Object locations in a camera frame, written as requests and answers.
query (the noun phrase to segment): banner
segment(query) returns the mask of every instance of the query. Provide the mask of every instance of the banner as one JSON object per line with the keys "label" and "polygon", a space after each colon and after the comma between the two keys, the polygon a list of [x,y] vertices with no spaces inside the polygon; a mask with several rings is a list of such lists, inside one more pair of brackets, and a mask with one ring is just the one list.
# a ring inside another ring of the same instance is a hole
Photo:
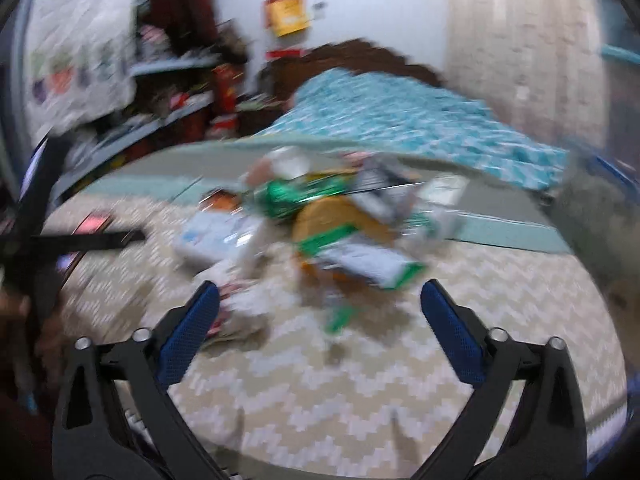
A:
{"label": "banner", "polygon": [[33,0],[24,92],[34,146],[133,100],[134,0]]}

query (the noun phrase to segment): white package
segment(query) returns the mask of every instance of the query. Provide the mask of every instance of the white package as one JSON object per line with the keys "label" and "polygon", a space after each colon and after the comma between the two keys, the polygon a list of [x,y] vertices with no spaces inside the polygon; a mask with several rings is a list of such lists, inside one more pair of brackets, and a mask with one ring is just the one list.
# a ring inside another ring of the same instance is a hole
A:
{"label": "white package", "polygon": [[268,243],[265,218],[242,212],[198,211],[174,239],[175,253],[194,266],[229,260],[240,277],[251,275]]}

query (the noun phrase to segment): plastic bag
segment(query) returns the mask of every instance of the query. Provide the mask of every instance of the plastic bag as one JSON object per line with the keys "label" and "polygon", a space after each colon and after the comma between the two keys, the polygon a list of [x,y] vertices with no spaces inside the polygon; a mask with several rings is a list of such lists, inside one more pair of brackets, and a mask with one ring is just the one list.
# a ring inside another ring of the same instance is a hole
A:
{"label": "plastic bag", "polygon": [[324,332],[328,336],[338,335],[353,317],[353,307],[347,302],[347,298],[335,284],[332,272],[336,266],[318,262],[316,275],[322,297],[322,307],[326,313]]}
{"label": "plastic bag", "polygon": [[202,348],[225,341],[247,340],[268,327],[269,305],[264,301],[262,285],[240,278],[238,268],[229,260],[197,274],[193,279],[194,288],[204,281],[218,287],[220,312],[207,332]]}
{"label": "plastic bag", "polygon": [[414,258],[422,258],[451,238],[460,222],[458,211],[432,202],[421,202],[414,206],[414,212],[404,221],[395,247]]}

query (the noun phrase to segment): green wrapper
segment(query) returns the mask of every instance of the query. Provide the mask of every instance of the green wrapper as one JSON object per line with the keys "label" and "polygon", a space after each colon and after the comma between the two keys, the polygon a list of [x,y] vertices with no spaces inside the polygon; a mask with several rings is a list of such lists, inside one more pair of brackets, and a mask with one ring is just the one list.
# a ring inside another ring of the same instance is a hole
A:
{"label": "green wrapper", "polygon": [[303,184],[271,180],[254,190],[253,202],[268,217],[287,219],[313,200],[338,195],[346,189],[346,182],[340,176],[329,176]]}
{"label": "green wrapper", "polygon": [[375,243],[351,224],[306,238],[298,249],[312,263],[339,266],[383,290],[398,290],[424,269],[422,263]]}

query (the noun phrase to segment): yellow sign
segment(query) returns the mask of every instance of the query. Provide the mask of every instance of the yellow sign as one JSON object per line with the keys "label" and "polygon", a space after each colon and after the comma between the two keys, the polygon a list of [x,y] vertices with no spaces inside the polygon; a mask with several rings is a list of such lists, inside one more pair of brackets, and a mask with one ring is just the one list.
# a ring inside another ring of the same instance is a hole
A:
{"label": "yellow sign", "polygon": [[268,6],[271,28],[277,37],[309,27],[305,0],[276,0]]}

